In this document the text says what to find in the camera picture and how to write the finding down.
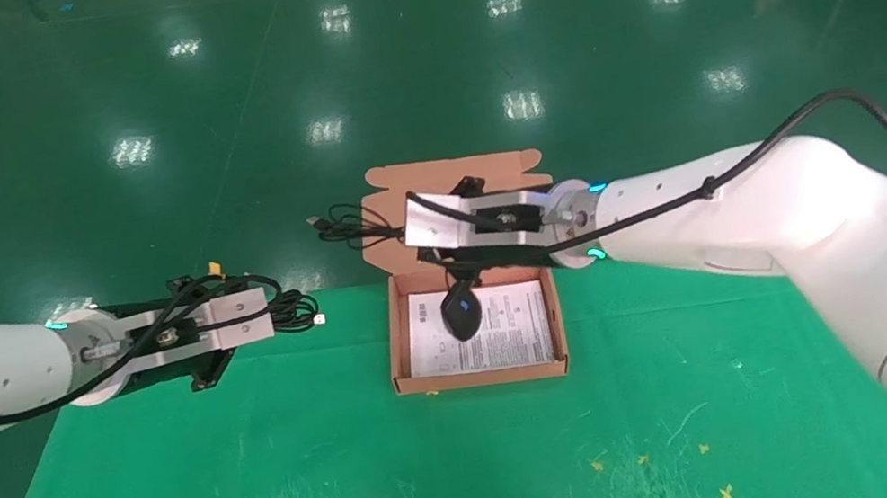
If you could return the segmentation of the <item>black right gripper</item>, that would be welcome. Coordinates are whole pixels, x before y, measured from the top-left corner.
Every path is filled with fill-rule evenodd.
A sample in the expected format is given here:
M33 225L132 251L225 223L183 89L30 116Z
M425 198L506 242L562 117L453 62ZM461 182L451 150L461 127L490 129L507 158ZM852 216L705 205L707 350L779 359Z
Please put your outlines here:
M454 188L452 196L467 196L486 191L485 179L466 175ZM452 277L455 283L466 285L478 283L484 270L494 268L530 268L557 264L558 261L544 249L550 239L546 231L528 231L522 243L514 240L502 245L478 245L456 251L451 249L431 248L418 251L419 262L434 265L442 269L446 278Z

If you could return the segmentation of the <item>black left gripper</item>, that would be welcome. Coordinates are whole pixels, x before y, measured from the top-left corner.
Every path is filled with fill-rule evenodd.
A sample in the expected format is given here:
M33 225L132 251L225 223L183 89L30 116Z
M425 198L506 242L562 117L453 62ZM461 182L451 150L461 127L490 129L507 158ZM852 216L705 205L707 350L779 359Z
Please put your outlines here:
M166 364L161 367L151 368L147 371L132 373L126 376L121 384L112 387L112 398L129 395L129 393L142 391L148 387L158 386L164 382L174 381L178 378L191 377L191 390L193 393L215 388L224 376L228 365L234 357L234 351L222 351L194 357L191 360L182 360Z

